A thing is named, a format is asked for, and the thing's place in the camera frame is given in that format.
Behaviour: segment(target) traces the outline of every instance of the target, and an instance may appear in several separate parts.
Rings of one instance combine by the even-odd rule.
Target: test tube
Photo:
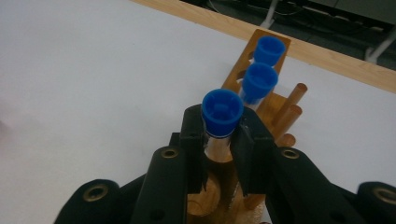
[[[262,99],[277,83],[277,73],[273,67],[265,63],[251,64],[242,80],[239,91],[244,106],[256,110]]]
[[[252,62],[274,66],[285,50],[286,46],[280,39],[269,35],[263,36],[257,42]]]
[[[218,89],[208,93],[202,102],[202,117],[209,135],[206,156],[216,162],[230,161],[230,135],[242,116],[244,107],[233,91]]]

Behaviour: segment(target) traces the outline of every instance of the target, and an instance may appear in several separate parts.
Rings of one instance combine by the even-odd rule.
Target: brass screw hole
[[[300,154],[298,152],[292,150],[292,149],[283,149],[282,150],[282,156],[288,158],[288,159],[298,159],[300,157]]]
[[[178,155],[178,151],[176,149],[168,148],[164,150],[161,155],[166,159],[172,159]]]
[[[375,188],[373,193],[382,202],[396,205],[396,192],[384,188]]]
[[[86,202],[95,202],[101,200],[108,194],[108,187],[104,184],[98,184],[85,190],[82,198]]]

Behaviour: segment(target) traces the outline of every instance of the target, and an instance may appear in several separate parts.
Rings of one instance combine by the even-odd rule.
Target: wooden test tube rack
[[[230,75],[228,75],[224,81],[224,84],[222,85],[223,89],[228,89],[236,93],[239,92],[241,84],[238,82],[238,80],[244,77],[246,70],[250,66],[249,60],[253,57],[253,52],[257,46],[257,42],[260,37],[265,35],[271,35],[280,39],[285,44],[287,52],[290,45],[289,39],[283,36],[265,32],[264,30],[256,30],[253,36],[247,42],[244,51],[234,65]],[[278,74],[280,74],[283,62],[285,61],[286,52],[274,66],[274,69]],[[302,114],[302,109],[297,106],[297,103],[300,101],[306,91],[307,87],[303,83],[297,84],[296,88],[292,91],[288,98],[271,91],[256,110],[256,113],[264,125],[274,135],[276,144],[279,147],[292,147],[295,144],[294,136],[286,133],[286,131]],[[221,182],[230,183],[230,180],[236,179],[232,161],[226,164],[220,164],[218,168],[216,168],[216,164],[212,166],[212,172],[216,173],[218,170],[213,170],[213,167],[215,167],[215,169],[219,168],[221,170],[221,175],[218,176],[220,185]],[[227,174],[225,175],[224,169],[226,171],[227,169],[230,170],[230,176],[227,176]],[[235,189],[223,189],[221,187],[220,189],[221,192],[226,193],[221,193],[218,208],[211,214],[203,217],[188,214],[188,224],[260,223],[264,209],[262,201],[264,200],[265,195],[249,195],[247,198],[244,198],[242,195],[242,190],[238,187]],[[213,200],[211,199],[207,199],[208,203],[212,203],[212,201]]]

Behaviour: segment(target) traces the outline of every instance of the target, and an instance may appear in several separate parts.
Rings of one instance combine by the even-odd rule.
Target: blue plastic cap
[[[263,36],[257,42],[257,47],[254,50],[254,62],[274,66],[285,50],[285,44],[278,38],[269,35]]]
[[[216,138],[230,135],[244,111],[239,96],[229,90],[214,90],[202,101],[202,118],[206,132]]]
[[[277,73],[271,66],[265,63],[251,64],[242,80],[244,92],[243,101],[249,105],[255,105],[277,83]]]

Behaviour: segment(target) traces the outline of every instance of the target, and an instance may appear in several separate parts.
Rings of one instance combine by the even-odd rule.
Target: white table surface
[[[0,1],[0,223],[51,223],[82,184],[141,176],[245,45],[127,0]],[[295,147],[343,188],[396,186],[396,95],[288,57],[276,92],[298,82]]]

